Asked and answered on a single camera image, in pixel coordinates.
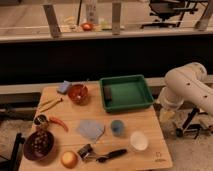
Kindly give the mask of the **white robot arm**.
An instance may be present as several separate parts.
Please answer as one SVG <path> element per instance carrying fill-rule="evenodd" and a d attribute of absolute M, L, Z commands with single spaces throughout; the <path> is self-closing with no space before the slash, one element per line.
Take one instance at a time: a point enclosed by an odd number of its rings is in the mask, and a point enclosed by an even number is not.
<path fill-rule="evenodd" d="M 203 83 L 206 68 L 192 62 L 168 71 L 164 77 L 165 87 L 158 100 L 166 110 L 178 110 L 189 101 L 213 116 L 213 89 Z"/>

